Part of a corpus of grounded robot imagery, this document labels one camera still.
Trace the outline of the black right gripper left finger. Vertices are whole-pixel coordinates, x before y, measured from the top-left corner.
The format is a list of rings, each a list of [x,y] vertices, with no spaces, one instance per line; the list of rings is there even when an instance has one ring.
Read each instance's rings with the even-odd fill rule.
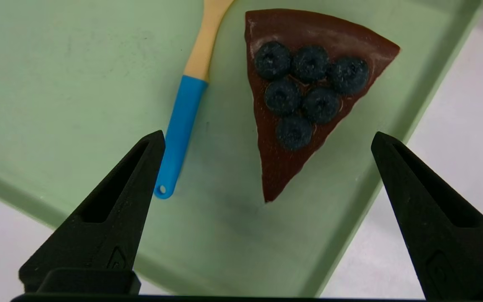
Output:
[[[142,137],[19,269],[26,294],[138,294],[133,270],[163,154]]]

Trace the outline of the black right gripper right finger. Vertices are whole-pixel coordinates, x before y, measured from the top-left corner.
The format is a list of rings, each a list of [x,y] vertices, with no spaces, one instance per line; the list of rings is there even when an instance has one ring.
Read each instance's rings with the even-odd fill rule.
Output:
[[[483,300],[481,212],[393,136],[371,152],[425,298]]]

